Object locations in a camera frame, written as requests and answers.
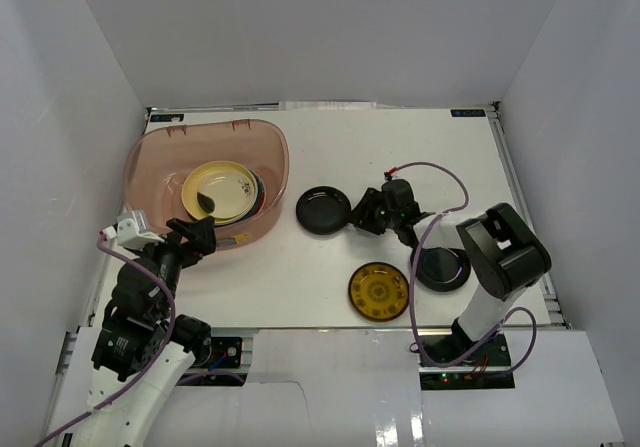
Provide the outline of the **light blue plate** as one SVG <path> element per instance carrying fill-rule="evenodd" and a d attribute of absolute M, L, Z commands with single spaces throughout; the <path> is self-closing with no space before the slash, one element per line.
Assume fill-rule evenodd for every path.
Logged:
<path fill-rule="evenodd" d="M 252 205 L 252 207 L 250 208 L 250 210 L 241 218 L 241 221 L 247 220 L 250 217 L 257 214 L 260 211 L 262 205 L 264 204 L 265 195 L 266 195 L 265 185 L 262 178 L 259 175 L 256 176 L 256 182 L 258 187 L 256 200 Z"/>

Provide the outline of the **black glossy plate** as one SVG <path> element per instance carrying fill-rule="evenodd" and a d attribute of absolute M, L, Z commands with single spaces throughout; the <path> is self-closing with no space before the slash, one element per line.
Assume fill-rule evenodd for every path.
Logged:
<path fill-rule="evenodd" d="M 305 191 L 295 207 L 299 225 L 308 233 L 319 236 L 341 231 L 348 223 L 351 202 L 339 189 L 317 186 Z"/>

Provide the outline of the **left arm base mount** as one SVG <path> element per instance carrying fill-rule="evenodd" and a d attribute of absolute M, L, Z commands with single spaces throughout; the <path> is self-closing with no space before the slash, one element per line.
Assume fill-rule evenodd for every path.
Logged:
<path fill-rule="evenodd" d="M 212 336 L 205 344 L 197 366 L 207 370 L 234 369 L 241 366 L 243 339 L 232 336 Z"/>

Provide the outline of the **black plate with iridescent rim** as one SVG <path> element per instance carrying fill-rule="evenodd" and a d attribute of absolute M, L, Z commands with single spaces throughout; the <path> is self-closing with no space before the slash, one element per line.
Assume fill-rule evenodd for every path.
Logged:
<path fill-rule="evenodd" d="M 409 257 L 409 271 L 417 250 Z M 422 288 L 438 294 L 448 294 L 462 288 L 470 278 L 471 263 L 462 249 L 433 247 L 423 248 L 418 257 L 415 282 Z"/>

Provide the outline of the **brown and yellow patterned plate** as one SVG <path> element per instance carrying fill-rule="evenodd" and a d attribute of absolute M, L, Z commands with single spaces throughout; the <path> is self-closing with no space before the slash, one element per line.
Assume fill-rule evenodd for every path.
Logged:
<path fill-rule="evenodd" d="M 352 273 L 347 295 L 352 308 L 364 319 L 390 322 L 408 309 L 409 282 L 397 267 L 370 262 Z"/>

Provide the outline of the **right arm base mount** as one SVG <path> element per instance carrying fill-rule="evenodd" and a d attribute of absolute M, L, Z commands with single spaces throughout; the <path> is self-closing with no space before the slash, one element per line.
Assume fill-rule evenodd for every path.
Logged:
<path fill-rule="evenodd" d="M 408 351 L 420 356 L 415 342 Z M 453 367 L 442 369 L 420 357 L 419 377 L 423 392 L 511 390 L 516 387 L 514 374 L 508 373 L 512 359 L 504 334 L 495 334 L 469 358 Z"/>

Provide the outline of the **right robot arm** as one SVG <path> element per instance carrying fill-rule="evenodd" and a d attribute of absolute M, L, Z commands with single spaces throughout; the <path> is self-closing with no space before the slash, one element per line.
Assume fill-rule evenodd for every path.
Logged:
<path fill-rule="evenodd" d="M 429 346 L 418 334 L 415 308 L 411 327 L 420 360 L 428 366 L 472 366 L 488 352 L 487 341 L 514 313 L 513 305 L 551 269 L 550 254 L 508 203 L 498 203 L 476 217 L 452 222 L 452 210 L 421 210 L 410 184 L 403 179 L 369 188 L 350 213 L 354 227 L 375 235 L 393 231 L 412 249 L 410 281 L 417 278 L 419 258 L 428 236 L 439 230 L 457 239 L 478 281 L 465 310 L 454 319 L 451 333 Z"/>

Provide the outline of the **dark teal ceramic plate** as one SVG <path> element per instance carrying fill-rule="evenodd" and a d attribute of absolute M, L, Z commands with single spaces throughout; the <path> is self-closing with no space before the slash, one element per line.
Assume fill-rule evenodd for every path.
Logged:
<path fill-rule="evenodd" d="M 262 209 L 266 200 L 266 186 L 262 177 L 257 172 L 254 173 L 254 176 L 256 178 L 256 181 L 259 187 L 258 197 L 256 199 L 256 204 L 255 204 L 255 212 L 259 212 Z"/>

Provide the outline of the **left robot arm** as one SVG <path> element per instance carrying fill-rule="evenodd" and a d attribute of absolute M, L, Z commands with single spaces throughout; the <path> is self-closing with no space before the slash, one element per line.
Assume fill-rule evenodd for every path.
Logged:
<path fill-rule="evenodd" d="M 172 218 L 154 233 L 141 210 L 99 234 L 99 249 L 121 261 L 91 357 L 88 416 L 76 446 L 141 446 L 173 388 L 211 354 L 210 326 L 176 312 L 181 272 L 216 250 L 214 221 Z"/>

